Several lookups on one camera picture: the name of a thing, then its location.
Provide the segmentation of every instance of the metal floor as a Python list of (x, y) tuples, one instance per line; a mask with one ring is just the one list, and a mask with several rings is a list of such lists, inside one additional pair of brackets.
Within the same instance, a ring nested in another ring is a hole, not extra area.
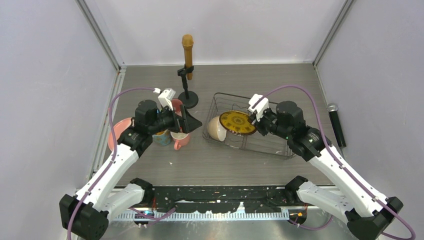
[[(176, 96), (183, 91), (177, 70), (181, 66), (129, 66), (122, 90), (135, 87), (173, 88)], [(265, 94), (283, 84), (307, 88), (319, 107), (325, 134), (335, 141), (320, 84), (312, 64), (244, 64), (197, 65), (189, 90), (199, 96), (196, 107), (189, 112), (203, 124), (216, 92), (245, 97)], [(138, 103), (157, 98), (148, 91), (133, 91), (118, 102), (114, 121), (133, 117)], [(269, 97), (270, 101), (291, 100), (303, 109), (306, 123), (317, 127), (312, 104), (298, 89), (283, 89)], [(327, 177), (300, 157), (282, 160), (278, 156), (253, 153), (213, 144), (202, 137), (203, 127), (194, 131), (191, 141), (179, 151), (173, 145), (153, 143), (143, 156), (124, 174), (119, 186), (133, 178), (141, 178), (154, 186), (164, 185), (285, 185), (297, 175), (318, 185), (331, 184)]]

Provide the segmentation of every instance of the white wall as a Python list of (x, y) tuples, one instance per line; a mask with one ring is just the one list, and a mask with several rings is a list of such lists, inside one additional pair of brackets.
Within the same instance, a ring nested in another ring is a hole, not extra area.
[(312, 62), (344, 0), (92, 0), (127, 65)]
[(0, 33), (0, 238), (58, 240), (116, 72), (74, 0), (5, 1)]
[[(318, 65), (327, 100), (339, 106), (347, 161), (403, 201), (400, 214), (417, 239), (424, 238), (423, 13), (422, 0), (358, 0)], [(387, 232), (409, 237), (397, 220)]]

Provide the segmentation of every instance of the round stand base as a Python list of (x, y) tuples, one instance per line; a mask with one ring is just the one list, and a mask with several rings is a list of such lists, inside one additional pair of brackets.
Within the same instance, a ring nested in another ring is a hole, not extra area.
[(188, 91), (188, 99), (186, 98), (186, 94), (182, 92), (178, 99), (181, 100), (181, 102), (185, 105), (186, 108), (192, 109), (196, 107), (196, 105), (199, 103), (199, 97), (194, 91)]

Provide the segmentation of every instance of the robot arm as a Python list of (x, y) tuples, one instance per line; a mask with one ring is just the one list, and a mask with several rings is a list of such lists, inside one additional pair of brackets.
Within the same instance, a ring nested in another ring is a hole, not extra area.
[[(387, 198), (365, 181), (331, 145), (327, 138), (322, 139), (320, 131), (306, 125), (302, 109), (292, 101), (277, 104), (274, 113), (269, 108), (267, 98), (255, 94), (249, 101), (250, 121), (257, 131), (265, 136), (268, 133), (287, 140), (288, 147), (306, 162), (324, 173), (343, 193), (343, 196), (316, 186), (306, 178), (297, 176), (286, 189), (296, 193), (305, 203), (315, 205), (347, 224), (347, 227), (360, 240), (375, 240), (393, 221), (394, 216), (384, 209), (377, 199), (398, 213), (402, 202), (397, 197)], [(335, 162), (324, 145), (341, 162)], [(371, 198), (344, 170), (348, 169), (359, 182), (369, 189), (376, 198)]]
[[(71, 231), (86, 240), (98, 240), (108, 228), (109, 221), (129, 207), (153, 200), (153, 186), (139, 178), (133, 179), (120, 192), (109, 197), (111, 191), (124, 173), (133, 165), (152, 143), (152, 135), (170, 130), (172, 132), (190, 133), (202, 126), (202, 122), (192, 117), (184, 105), (181, 116), (177, 115), (171, 104), (175, 91), (167, 88), (160, 92), (158, 99), (162, 106), (158, 109), (155, 101), (144, 100), (138, 104), (131, 125), (117, 140), (116, 158), (112, 154), (99, 171), (74, 196), (65, 194), (59, 202), (62, 226), (67, 229), (71, 215), (82, 197), (88, 196), (80, 203)], [(95, 188), (89, 188), (96, 182)]]

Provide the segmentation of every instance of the orange microphone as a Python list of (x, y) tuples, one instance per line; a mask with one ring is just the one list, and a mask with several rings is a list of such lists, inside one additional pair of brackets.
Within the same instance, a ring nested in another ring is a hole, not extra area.
[(191, 109), (194, 108), (199, 103), (198, 95), (189, 91), (189, 84), (187, 83), (187, 79), (191, 80), (193, 78), (193, 36), (190, 34), (186, 34), (182, 36), (182, 47), (184, 48), (184, 67), (177, 71), (179, 77), (181, 77), (182, 88), (184, 92), (182, 92), (178, 99), (185, 105), (186, 108)]
[[(184, 59), (185, 59), (185, 67), (189, 68), (193, 66), (193, 36), (190, 34), (186, 34), (182, 36), (182, 47), (184, 48)], [(193, 79), (193, 73), (187, 74), (187, 79)]]

